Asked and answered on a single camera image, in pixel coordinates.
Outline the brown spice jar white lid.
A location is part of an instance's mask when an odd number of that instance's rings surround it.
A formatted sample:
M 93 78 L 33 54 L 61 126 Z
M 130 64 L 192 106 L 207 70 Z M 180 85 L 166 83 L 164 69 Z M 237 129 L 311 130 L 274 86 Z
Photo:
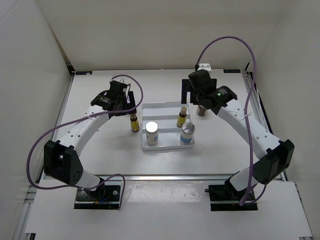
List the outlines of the brown spice jar white lid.
M 205 117 L 207 115 L 207 112 L 208 112 L 208 110 L 204 106 L 202 106 L 202 105 L 197 106 L 196 114 L 199 117 Z

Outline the yellow bottle tan cap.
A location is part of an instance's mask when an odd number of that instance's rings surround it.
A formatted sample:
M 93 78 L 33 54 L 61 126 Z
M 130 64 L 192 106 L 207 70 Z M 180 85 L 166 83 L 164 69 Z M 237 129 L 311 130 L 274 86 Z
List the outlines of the yellow bottle tan cap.
M 140 130 L 139 120 L 135 113 L 130 114 L 130 127 L 133 132 Z

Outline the yellow bottle brown cap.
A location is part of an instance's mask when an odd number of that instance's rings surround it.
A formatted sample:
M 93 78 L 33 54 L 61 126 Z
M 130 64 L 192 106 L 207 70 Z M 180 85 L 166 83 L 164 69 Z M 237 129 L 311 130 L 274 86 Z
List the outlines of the yellow bottle brown cap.
M 187 108 L 185 106 L 181 107 L 179 115 L 178 115 L 178 119 L 177 119 L 177 123 L 176 125 L 181 128 L 184 123 L 186 122 L 186 117 L 187 117 Z

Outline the white can beige label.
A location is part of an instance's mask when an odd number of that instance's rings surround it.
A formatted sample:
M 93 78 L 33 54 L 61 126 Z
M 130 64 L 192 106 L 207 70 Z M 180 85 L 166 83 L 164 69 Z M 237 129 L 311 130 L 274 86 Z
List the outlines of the white can beige label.
M 146 140 L 150 146 L 155 146 L 158 143 L 158 124 L 154 121 L 149 121 L 145 125 Z

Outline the white can blue label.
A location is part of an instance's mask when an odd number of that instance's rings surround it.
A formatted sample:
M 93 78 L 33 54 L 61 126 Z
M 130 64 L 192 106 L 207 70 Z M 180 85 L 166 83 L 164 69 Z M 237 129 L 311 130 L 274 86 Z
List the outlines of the white can blue label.
M 192 145 L 194 143 L 195 125 L 192 122 L 185 122 L 181 128 L 180 144 Z

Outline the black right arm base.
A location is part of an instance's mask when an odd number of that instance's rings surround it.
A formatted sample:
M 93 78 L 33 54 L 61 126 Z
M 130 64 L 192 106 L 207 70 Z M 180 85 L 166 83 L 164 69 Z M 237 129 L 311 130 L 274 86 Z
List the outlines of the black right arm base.
M 209 194 L 210 210 L 212 212 L 239 212 L 258 210 L 257 204 L 251 203 L 256 199 L 253 190 L 249 193 L 245 204 L 242 206 L 239 205 L 239 202 L 245 195 L 246 190 L 234 193 L 224 184 L 214 184 L 209 185 L 204 192 Z

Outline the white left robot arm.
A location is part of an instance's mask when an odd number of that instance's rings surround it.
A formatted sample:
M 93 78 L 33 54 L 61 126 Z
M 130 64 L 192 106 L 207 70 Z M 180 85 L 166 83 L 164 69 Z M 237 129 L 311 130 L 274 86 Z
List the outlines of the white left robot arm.
M 44 173 L 72 187 L 87 189 L 93 200 L 100 200 L 105 188 L 98 176 L 84 170 L 80 155 L 92 136 L 113 116 L 134 113 L 135 99 L 130 85 L 121 80 L 112 80 L 108 90 L 99 93 L 77 122 L 57 141 L 44 145 Z

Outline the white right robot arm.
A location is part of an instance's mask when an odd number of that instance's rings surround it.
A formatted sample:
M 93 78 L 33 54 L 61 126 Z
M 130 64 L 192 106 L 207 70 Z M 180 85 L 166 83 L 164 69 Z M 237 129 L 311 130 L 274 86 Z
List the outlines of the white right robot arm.
M 251 167 L 225 181 L 227 198 L 236 200 L 248 187 L 267 185 L 290 166 L 294 144 L 289 139 L 280 140 L 245 113 L 237 95 L 227 86 L 217 87 L 217 79 L 211 78 L 207 70 L 197 70 L 182 80 L 183 103 L 187 100 L 187 93 L 190 93 L 192 104 L 211 110 L 227 122 L 248 143 L 258 159 Z

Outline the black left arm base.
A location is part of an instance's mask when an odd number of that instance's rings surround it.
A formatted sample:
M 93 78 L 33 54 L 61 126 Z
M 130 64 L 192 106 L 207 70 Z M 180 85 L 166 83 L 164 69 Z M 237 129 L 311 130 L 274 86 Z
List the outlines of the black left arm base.
M 76 210 L 119 210 L 123 186 L 121 183 L 105 184 L 96 191 L 77 190 L 74 200 Z

